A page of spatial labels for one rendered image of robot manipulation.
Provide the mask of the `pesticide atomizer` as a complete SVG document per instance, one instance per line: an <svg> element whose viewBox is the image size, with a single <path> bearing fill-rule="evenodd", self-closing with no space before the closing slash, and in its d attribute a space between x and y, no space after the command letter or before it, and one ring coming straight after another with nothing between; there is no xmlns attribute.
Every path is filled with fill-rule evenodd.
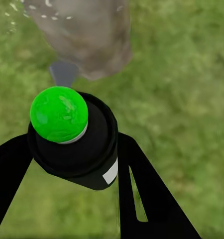
<svg viewBox="0 0 224 239"><path fill-rule="evenodd" d="M47 173L104 190L118 173L117 121L102 100L72 89L78 64L60 59L49 68L56 86L43 90L31 104L30 153Z"/></svg>

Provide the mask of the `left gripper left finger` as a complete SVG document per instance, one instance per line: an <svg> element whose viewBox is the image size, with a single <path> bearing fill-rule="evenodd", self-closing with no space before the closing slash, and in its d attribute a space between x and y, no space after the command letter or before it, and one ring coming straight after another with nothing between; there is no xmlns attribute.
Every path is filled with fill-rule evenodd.
<svg viewBox="0 0 224 239"><path fill-rule="evenodd" d="M27 134L0 146L0 225L32 159Z"/></svg>

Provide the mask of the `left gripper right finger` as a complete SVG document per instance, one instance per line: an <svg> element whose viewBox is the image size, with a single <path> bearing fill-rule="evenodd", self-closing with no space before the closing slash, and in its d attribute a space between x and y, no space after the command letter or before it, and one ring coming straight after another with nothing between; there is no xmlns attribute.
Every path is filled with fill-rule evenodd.
<svg viewBox="0 0 224 239"><path fill-rule="evenodd" d="M201 239L136 141L118 135L121 239ZM129 166L148 218L145 223L136 217Z"/></svg>

